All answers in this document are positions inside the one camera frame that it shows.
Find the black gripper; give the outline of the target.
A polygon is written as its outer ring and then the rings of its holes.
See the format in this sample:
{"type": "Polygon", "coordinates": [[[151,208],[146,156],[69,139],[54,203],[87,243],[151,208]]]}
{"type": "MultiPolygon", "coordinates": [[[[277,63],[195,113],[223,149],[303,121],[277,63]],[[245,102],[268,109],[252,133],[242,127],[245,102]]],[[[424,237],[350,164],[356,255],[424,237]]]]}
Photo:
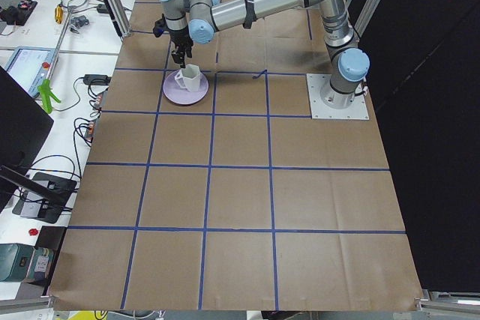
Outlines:
{"type": "Polygon", "coordinates": [[[170,40],[174,43],[172,59],[176,64],[186,65],[186,59],[192,58],[194,42],[189,35],[188,27],[180,30],[169,30],[170,40]]]}

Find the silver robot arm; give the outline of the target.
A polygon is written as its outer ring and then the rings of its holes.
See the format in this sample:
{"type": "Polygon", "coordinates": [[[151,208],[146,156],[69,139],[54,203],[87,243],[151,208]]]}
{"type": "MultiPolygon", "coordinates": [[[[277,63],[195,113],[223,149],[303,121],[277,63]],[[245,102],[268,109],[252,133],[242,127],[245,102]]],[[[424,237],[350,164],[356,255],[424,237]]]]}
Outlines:
{"type": "Polygon", "coordinates": [[[294,7],[319,5],[324,41],[333,66],[330,80],[321,88],[326,106],[345,109],[358,97],[356,91],[369,67],[368,55],[353,43],[355,32],[344,0],[160,0],[162,17],[152,29],[155,37],[168,33],[174,43],[172,59],[180,67],[192,56],[195,43],[207,44],[215,33],[240,25],[249,29],[260,18],[294,7]]]}

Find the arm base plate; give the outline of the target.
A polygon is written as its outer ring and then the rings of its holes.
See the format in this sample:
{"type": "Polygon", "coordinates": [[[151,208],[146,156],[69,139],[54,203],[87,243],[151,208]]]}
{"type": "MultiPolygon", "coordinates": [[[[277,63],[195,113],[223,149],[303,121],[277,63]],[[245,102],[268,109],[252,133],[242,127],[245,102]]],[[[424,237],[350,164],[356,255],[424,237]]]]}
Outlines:
{"type": "Polygon", "coordinates": [[[352,94],[340,94],[331,87],[330,78],[330,74],[306,74],[312,119],[368,121],[370,117],[362,86],[358,85],[352,94]]]}

